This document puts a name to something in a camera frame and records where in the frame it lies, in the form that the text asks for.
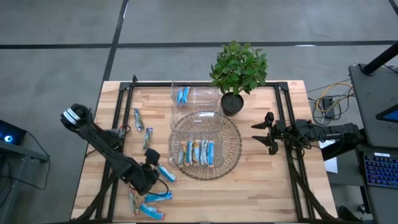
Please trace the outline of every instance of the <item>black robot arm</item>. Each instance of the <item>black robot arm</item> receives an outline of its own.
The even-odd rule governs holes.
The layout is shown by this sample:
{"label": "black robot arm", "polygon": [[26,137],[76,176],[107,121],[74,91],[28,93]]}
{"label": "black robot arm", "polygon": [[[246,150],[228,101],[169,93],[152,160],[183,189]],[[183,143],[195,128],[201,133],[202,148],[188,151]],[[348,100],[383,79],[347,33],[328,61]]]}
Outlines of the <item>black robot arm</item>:
{"label": "black robot arm", "polygon": [[278,151],[275,139],[289,140],[293,147],[310,149],[310,142],[336,139],[337,142],[322,149],[323,159],[326,161],[332,157],[350,151],[359,143],[366,141],[357,125],[348,123],[336,126],[318,126],[311,121],[296,119],[294,126],[287,127],[282,120],[274,122],[274,114],[268,112],[264,122],[251,126],[256,129],[269,129],[267,136],[252,136],[266,146],[270,146],[269,154],[274,155]]}
{"label": "black robot arm", "polygon": [[160,154],[153,149],[146,151],[146,163],[139,164],[131,157],[119,152],[121,130],[105,131],[93,121],[92,112],[85,106],[74,104],[61,114],[62,124],[88,141],[109,163],[114,174],[126,184],[131,184],[139,194],[148,193],[159,178],[156,166]]}

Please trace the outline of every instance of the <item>blue keyboard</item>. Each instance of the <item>blue keyboard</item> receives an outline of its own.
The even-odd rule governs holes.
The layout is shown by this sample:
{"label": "blue keyboard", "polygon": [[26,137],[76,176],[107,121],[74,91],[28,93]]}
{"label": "blue keyboard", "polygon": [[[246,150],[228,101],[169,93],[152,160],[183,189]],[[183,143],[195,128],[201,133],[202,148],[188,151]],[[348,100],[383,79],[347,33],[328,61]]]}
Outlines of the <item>blue keyboard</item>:
{"label": "blue keyboard", "polygon": [[398,157],[363,155],[368,185],[398,189]]}

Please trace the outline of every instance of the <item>potted plant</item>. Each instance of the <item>potted plant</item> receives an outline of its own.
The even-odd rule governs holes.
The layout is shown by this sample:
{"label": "potted plant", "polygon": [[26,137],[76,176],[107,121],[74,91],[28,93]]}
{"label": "potted plant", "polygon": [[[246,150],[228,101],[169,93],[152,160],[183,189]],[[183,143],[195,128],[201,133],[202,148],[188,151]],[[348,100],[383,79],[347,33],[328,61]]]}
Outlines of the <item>potted plant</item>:
{"label": "potted plant", "polygon": [[266,84],[266,54],[259,55],[262,49],[254,50],[250,43],[243,46],[232,41],[224,46],[217,56],[217,63],[211,65],[211,86],[217,86],[223,93],[221,107],[226,116],[234,116],[243,107],[241,91],[250,95],[258,82]]}

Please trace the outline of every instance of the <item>gray floor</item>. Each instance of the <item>gray floor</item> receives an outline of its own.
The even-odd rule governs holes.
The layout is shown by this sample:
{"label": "gray floor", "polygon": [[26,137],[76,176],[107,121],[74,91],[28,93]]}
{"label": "gray floor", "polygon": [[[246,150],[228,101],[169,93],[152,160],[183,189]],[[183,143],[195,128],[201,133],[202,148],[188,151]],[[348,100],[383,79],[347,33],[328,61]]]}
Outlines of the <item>gray floor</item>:
{"label": "gray floor", "polygon": [[[122,0],[0,1],[1,44],[110,44]],[[120,43],[355,41],[398,39],[388,0],[130,0]],[[308,90],[348,79],[388,45],[263,47],[268,79],[305,80]],[[220,48],[118,49],[110,80],[209,80]],[[51,155],[47,189],[25,186],[13,223],[68,220],[87,143],[60,113],[79,102],[95,109],[109,49],[0,50],[0,119],[31,131]],[[398,64],[394,59],[391,64]],[[342,94],[338,87],[331,94]],[[320,91],[309,97],[318,98]],[[358,106],[339,121],[361,126]],[[45,166],[30,180],[43,184]],[[336,205],[354,210],[357,187],[332,185]]]}

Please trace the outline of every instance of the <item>clear plastic bin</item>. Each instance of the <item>clear plastic bin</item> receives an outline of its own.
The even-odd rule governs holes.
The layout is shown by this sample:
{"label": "clear plastic bin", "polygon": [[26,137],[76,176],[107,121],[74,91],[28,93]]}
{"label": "clear plastic bin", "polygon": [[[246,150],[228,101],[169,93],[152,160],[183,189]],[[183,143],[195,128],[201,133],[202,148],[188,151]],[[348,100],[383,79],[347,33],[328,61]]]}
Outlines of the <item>clear plastic bin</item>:
{"label": "clear plastic bin", "polygon": [[172,131],[179,133],[217,133],[223,128],[221,105],[174,102],[170,123]]}
{"label": "clear plastic bin", "polygon": [[[177,101],[178,90],[180,88],[187,87],[183,85],[184,82],[172,82],[172,100]],[[213,103],[218,101],[220,94],[216,86],[190,86],[189,95],[187,98],[187,103]]]}
{"label": "clear plastic bin", "polygon": [[213,169],[223,165],[223,137],[220,133],[209,133],[209,134],[194,134],[194,133],[172,133],[169,139],[169,164],[172,167],[178,167],[178,159],[180,156],[180,150],[182,148],[182,141],[195,141],[195,140],[209,140],[214,141],[214,167],[203,166],[200,164],[197,166],[181,167],[184,169],[204,168]]}

